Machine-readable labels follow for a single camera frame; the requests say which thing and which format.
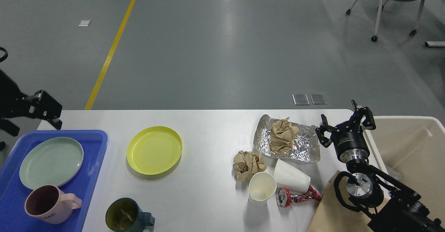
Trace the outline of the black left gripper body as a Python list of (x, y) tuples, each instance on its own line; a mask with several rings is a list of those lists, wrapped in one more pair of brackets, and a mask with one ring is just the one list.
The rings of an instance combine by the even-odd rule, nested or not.
[(28, 117), (35, 119), (29, 112), (34, 95), (21, 92), (17, 84), (2, 70), (0, 71), (0, 118)]

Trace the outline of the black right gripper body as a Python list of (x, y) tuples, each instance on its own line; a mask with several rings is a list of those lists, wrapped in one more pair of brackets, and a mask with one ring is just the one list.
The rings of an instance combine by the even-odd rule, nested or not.
[(340, 123), (336, 126), (336, 130), (338, 131), (333, 132), (330, 139), (340, 162), (347, 163), (352, 159), (369, 157), (369, 148), (359, 124)]

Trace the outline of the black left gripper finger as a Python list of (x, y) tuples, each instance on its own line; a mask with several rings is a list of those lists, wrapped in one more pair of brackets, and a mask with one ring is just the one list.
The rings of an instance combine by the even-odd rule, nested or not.
[(46, 120), (57, 130), (62, 128), (62, 121), (60, 120), (62, 105), (49, 93), (43, 90), (37, 91), (34, 95), (26, 97), (26, 103), (29, 105), (26, 108), (27, 117)]
[(20, 128), (9, 120), (0, 120), (0, 129), (7, 132), (11, 136), (18, 136)]

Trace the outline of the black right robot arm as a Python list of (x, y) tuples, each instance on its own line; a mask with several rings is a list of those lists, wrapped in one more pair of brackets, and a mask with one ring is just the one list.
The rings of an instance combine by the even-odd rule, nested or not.
[(348, 210), (366, 214), (374, 232), (443, 232), (440, 219), (428, 218), (430, 212), (420, 202), (420, 194), (369, 164), (364, 131), (376, 129), (373, 113), (351, 102), (354, 112), (349, 120), (330, 126), (322, 114), (316, 128), (321, 145), (333, 144), (337, 159), (346, 164), (347, 170), (333, 183), (337, 200)]

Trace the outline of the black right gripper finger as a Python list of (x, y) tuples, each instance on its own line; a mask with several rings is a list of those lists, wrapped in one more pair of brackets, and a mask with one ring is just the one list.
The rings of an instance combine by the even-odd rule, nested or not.
[(354, 131), (375, 130), (376, 124), (372, 111), (368, 107), (358, 105), (355, 100), (351, 100), (354, 113), (348, 120), (348, 126)]
[(332, 140), (324, 135), (325, 132), (335, 133), (335, 127), (330, 126), (327, 117), (324, 114), (321, 114), (321, 124), (318, 128), (316, 128), (316, 135), (318, 137), (318, 140), (320, 144), (328, 148), (332, 144)]

